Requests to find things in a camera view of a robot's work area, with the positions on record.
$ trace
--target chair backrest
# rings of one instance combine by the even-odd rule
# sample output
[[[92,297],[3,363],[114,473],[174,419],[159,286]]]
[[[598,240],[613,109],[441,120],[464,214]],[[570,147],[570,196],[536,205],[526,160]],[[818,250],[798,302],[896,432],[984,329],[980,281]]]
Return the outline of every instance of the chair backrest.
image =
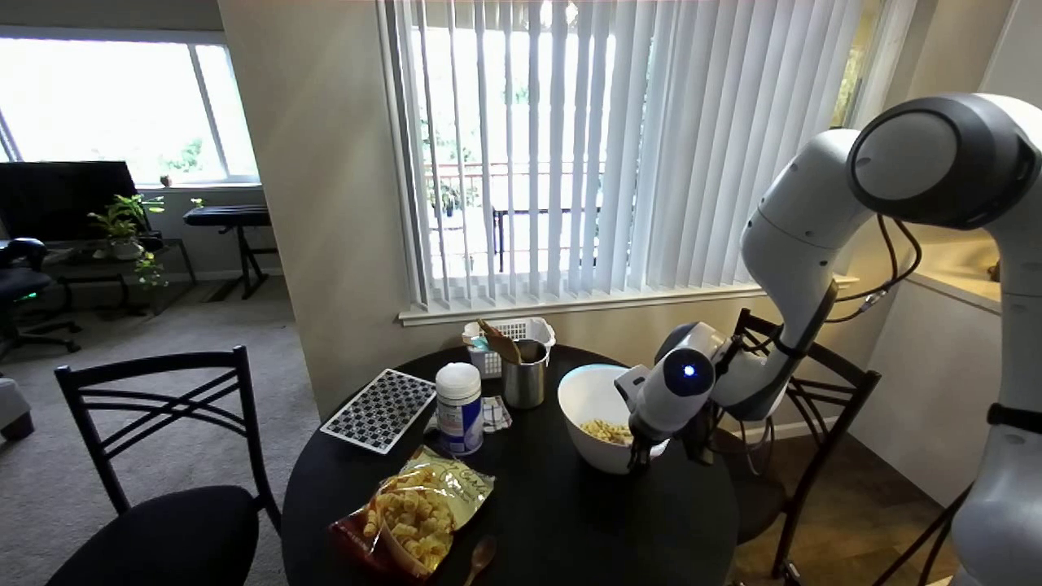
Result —
[[[238,432],[246,444],[251,473],[256,481],[256,507],[268,507],[270,526],[283,531],[283,517],[263,473],[246,350],[151,354],[78,371],[62,366],[56,369],[56,379],[68,401],[70,419],[85,437],[102,484],[119,515],[129,513],[129,501],[114,473],[114,458],[176,419],[198,419]],[[242,413],[219,405],[232,394],[242,397]],[[119,416],[102,429],[96,416],[104,411]]]
[[[741,352],[778,352],[770,350],[778,333],[781,325],[741,310],[732,341]],[[804,416],[818,450],[804,466],[804,473],[798,475],[794,492],[784,497],[784,528],[781,528],[781,544],[775,553],[770,578],[781,578],[789,568],[789,547],[791,547],[794,528],[800,522],[804,501],[825,462],[832,455],[836,444],[845,437],[850,425],[857,419],[857,413],[862,411],[862,405],[878,383],[875,371],[857,369],[852,363],[825,350],[819,341],[808,341],[804,354],[798,354],[794,363],[798,363],[794,375],[784,381],[784,397]]]

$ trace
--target window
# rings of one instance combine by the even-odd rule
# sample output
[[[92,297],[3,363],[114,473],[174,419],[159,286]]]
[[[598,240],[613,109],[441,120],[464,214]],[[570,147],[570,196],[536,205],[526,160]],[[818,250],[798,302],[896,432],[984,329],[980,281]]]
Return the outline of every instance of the window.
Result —
[[[232,60],[178,40],[0,40],[5,160],[127,160],[137,186],[256,183]]]
[[[830,128],[862,0],[385,2],[417,302],[749,285],[740,240]]]

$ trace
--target lid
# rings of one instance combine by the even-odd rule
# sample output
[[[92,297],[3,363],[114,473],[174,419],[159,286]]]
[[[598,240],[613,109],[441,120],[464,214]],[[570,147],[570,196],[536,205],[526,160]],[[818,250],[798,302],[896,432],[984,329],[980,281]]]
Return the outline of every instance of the lid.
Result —
[[[449,363],[434,379],[437,394],[449,401],[464,401],[481,394],[481,371],[470,363]]]

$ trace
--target mixing bowl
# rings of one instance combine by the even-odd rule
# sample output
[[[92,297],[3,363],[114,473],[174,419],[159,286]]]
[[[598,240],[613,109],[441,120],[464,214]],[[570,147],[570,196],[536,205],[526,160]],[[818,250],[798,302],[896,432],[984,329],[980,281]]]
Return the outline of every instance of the mixing bowl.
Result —
[[[588,437],[582,425],[628,428],[628,407],[616,390],[616,379],[625,371],[628,369],[620,366],[582,366],[562,375],[556,389],[556,407],[568,419],[568,437],[594,470],[610,475],[628,475],[628,445]]]

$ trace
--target computer monitor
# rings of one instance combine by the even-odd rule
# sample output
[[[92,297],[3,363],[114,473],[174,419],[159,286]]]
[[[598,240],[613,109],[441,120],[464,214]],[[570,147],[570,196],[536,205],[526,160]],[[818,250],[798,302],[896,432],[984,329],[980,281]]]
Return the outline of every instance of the computer monitor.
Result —
[[[92,213],[104,213],[114,196],[132,196],[127,162],[0,162],[0,222],[5,238],[38,238],[78,246],[102,238]]]

